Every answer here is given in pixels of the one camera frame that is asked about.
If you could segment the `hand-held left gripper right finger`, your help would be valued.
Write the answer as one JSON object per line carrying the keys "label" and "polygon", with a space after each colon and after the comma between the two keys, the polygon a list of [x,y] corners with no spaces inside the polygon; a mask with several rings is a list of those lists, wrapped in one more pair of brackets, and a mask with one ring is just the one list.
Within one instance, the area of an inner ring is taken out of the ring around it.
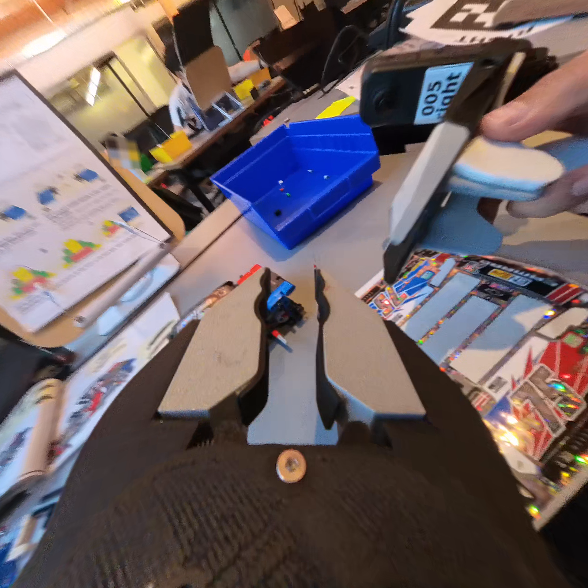
{"label": "hand-held left gripper right finger", "polygon": [[325,429],[422,420],[426,411],[382,318],[314,267],[316,402]]}

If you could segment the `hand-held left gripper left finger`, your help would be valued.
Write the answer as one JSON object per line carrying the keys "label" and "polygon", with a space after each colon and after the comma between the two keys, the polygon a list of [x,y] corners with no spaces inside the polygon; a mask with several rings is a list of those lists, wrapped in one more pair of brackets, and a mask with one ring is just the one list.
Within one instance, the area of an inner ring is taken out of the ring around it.
{"label": "hand-held left gripper left finger", "polygon": [[260,268],[198,323],[158,407],[170,419],[234,418],[250,425],[268,399],[267,299],[270,270]]}

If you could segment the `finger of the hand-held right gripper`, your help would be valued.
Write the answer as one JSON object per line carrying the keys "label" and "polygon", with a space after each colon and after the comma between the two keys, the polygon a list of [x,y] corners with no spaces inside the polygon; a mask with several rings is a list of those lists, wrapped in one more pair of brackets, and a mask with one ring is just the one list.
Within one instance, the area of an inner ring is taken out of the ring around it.
{"label": "finger of the hand-held right gripper", "polygon": [[524,51],[513,54],[499,85],[498,99],[506,99],[506,95],[509,92],[511,85],[514,82],[515,77],[517,76],[518,71],[524,64],[525,60],[526,53]]}
{"label": "finger of the hand-held right gripper", "polygon": [[383,254],[386,283],[398,278],[445,199],[447,174],[468,143],[471,131],[454,122],[438,124],[431,132],[394,196],[389,234]]}

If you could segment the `toy brick car model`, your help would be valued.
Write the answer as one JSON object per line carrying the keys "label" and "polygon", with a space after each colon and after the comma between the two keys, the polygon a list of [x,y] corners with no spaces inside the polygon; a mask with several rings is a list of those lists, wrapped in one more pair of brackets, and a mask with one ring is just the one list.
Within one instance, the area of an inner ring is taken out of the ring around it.
{"label": "toy brick car model", "polygon": [[[227,281],[213,290],[209,295],[194,305],[188,313],[172,328],[169,339],[177,336],[186,326],[199,322],[203,315],[221,299],[229,295],[241,283],[249,279],[254,273],[261,270],[261,265],[252,266],[248,272],[239,276],[236,282]],[[270,271],[270,293],[267,299],[266,324],[270,328],[270,337],[278,342],[284,349],[291,351],[291,347],[284,334],[292,330],[305,318],[304,307],[292,300],[291,295],[296,287],[282,276]]]}

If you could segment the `holographic sticker sheet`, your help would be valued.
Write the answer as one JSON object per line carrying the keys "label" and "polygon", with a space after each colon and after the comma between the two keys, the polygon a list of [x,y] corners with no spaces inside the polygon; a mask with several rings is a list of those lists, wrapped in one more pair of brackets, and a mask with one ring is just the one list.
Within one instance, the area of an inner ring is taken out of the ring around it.
{"label": "holographic sticker sheet", "polygon": [[355,295],[462,389],[518,479],[534,527],[587,483],[587,289],[496,257],[417,250]]}

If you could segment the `person's right hand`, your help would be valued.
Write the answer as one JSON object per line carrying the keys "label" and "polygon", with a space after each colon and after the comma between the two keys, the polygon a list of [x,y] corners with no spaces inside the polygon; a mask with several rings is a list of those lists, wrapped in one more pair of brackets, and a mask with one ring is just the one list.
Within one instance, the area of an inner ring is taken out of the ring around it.
{"label": "person's right hand", "polygon": [[[587,51],[540,79],[481,121],[490,140],[521,142],[548,130],[587,136]],[[532,202],[510,202],[512,217],[543,218],[587,202],[587,166],[570,171]]]}

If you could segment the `yellow paper sheet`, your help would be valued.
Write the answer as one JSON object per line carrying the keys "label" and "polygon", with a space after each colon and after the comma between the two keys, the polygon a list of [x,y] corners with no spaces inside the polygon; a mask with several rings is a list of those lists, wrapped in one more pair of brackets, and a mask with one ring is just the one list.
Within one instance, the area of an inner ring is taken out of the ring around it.
{"label": "yellow paper sheet", "polygon": [[342,115],[349,107],[356,103],[356,98],[353,96],[346,96],[345,98],[335,100],[320,114],[315,117],[315,120],[330,119]]}

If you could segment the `printed marker sheet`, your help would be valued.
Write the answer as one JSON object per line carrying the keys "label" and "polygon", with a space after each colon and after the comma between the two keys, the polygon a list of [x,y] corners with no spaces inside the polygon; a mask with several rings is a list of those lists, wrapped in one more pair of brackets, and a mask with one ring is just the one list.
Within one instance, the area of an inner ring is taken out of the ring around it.
{"label": "printed marker sheet", "polygon": [[408,13],[401,31],[412,38],[442,45],[465,46],[498,38],[524,39],[565,24],[572,16],[526,18],[521,24],[495,24],[508,1],[431,1]]}

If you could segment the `blue plastic bin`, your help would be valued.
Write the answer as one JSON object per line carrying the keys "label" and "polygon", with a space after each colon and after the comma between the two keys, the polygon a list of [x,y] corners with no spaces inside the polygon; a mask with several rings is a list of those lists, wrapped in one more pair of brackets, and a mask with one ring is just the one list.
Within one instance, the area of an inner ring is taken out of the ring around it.
{"label": "blue plastic bin", "polygon": [[371,128],[347,115],[281,125],[210,180],[246,220],[292,250],[369,189],[379,168]]}

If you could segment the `open instruction booklet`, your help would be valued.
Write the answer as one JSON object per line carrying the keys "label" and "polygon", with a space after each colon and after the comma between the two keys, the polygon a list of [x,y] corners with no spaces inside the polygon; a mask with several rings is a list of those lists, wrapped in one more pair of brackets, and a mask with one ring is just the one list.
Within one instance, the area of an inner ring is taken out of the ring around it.
{"label": "open instruction booklet", "polygon": [[179,319],[164,293],[65,381],[45,379],[26,391],[1,423],[1,507],[73,459]]}

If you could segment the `cardboard panel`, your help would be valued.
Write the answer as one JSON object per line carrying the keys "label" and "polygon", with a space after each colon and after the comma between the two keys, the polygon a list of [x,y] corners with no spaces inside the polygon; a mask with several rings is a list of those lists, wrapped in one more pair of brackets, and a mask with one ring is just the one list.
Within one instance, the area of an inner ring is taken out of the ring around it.
{"label": "cardboard panel", "polygon": [[202,111],[207,111],[226,93],[232,91],[224,54],[216,45],[190,60],[183,69],[195,102]]}

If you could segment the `yellow plastic bin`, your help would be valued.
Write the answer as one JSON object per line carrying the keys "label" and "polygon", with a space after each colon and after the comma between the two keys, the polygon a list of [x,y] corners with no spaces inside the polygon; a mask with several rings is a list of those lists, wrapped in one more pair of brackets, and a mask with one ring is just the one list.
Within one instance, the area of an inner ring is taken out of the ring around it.
{"label": "yellow plastic bin", "polygon": [[192,143],[186,132],[184,130],[176,130],[163,143],[159,143],[150,149],[149,153],[157,162],[166,165],[177,161],[191,149]]}

